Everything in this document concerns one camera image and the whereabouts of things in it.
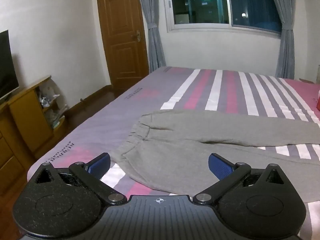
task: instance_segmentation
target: circular mount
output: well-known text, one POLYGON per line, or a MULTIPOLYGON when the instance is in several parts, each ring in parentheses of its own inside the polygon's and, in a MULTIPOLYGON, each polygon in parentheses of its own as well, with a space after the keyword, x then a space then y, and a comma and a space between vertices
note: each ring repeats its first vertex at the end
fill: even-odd
POLYGON ((286 188, 280 187, 266 182, 230 191, 219 200, 218 214, 247 238, 282 239, 297 234, 306 215, 304 203, 298 194, 286 194, 286 188))
POLYGON ((52 189, 51 182, 36 184, 21 195, 13 208, 17 225, 40 238, 65 238, 90 227, 99 217, 101 203, 91 191, 75 186, 52 189))

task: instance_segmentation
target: wooden cabinet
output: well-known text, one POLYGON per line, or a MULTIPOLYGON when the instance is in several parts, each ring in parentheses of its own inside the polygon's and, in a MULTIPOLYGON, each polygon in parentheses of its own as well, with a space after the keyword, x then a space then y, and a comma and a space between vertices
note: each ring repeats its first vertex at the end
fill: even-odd
POLYGON ((47 76, 0 105, 0 200, 30 166, 68 132, 65 118, 52 129, 36 95, 47 76))
POLYGON ((31 152, 53 137, 34 90, 11 103, 10 111, 31 152))
POLYGON ((35 162, 11 116, 9 106, 0 107, 0 196, 35 162))
POLYGON ((12 156, 0 168, 0 194, 4 193, 23 172, 21 163, 15 156, 12 156))
POLYGON ((0 139, 0 167, 13 156, 13 152, 4 138, 0 139))

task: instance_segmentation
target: window frame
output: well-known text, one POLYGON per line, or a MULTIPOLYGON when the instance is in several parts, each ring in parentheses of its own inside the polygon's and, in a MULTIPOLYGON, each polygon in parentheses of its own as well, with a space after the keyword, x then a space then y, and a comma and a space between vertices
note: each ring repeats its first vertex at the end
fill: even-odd
POLYGON ((167 25, 167 32, 185 32, 185 31, 227 31, 227 32, 243 32, 255 33, 264 36, 281 37, 281 32, 276 32, 268 29, 243 25, 232 25, 232 7, 231 1, 227 0, 229 24, 225 23, 189 23, 189 24, 174 24, 174 14, 172 0, 164 0, 164 11, 167 25))

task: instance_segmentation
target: gray curtain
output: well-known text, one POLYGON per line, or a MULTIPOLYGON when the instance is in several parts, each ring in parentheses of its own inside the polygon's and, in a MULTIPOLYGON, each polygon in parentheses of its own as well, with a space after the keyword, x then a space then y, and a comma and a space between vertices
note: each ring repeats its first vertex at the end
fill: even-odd
POLYGON ((293 19, 295 0, 274 0, 282 23, 280 54, 276 77, 294 79, 293 19))
POLYGON ((158 24, 159 24, 159 0, 140 0, 142 11, 148 25, 149 40, 149 72, 165 66, 158 24))

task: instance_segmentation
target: striped bedsheet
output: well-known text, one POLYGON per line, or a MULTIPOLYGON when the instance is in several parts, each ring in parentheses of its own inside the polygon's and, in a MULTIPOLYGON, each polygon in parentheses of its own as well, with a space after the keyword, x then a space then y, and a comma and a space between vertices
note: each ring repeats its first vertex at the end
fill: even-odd
MULTIPOLYGON (((320 125, 320 113, 315 108, 319 89, 317 85, 252 73, 160 68, 68 135, 30 169, 28 178, 44 161, 52 162, 55 167, 67 167, 75 161, 88 161, 103 151, 112 150, 120 145, 142 114, 159 109, 221 111, 297 119, 320 125)), ((292 158, 320 161, 320 145, 261 149, 292 158)), ((127 197, 174 194, 152 190, 135 182, 115 163, 101 180, 127 197)), ((303 240, 320 239, 320 201, 305 205, 307 217, 300 237, 303 240)))

